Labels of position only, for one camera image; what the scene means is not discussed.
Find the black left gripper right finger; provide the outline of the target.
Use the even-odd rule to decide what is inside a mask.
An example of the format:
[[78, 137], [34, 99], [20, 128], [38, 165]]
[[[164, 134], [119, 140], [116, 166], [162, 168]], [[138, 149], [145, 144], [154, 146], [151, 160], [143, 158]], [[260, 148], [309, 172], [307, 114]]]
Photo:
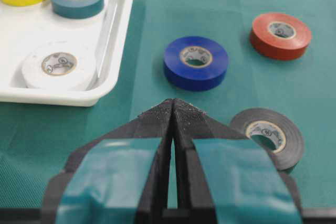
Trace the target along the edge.
[[274, 153], [173, 100], [177, 202], [193, 223], [302, 223], [295, 181]]

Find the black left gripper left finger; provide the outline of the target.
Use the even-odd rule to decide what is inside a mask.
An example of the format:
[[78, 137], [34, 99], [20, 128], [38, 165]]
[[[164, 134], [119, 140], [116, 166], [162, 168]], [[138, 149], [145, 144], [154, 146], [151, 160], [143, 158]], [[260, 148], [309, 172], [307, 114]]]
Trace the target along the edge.
[[42, 223], [160, 223], [167, 206], [173, 101], [73, 151], [46, 189]]

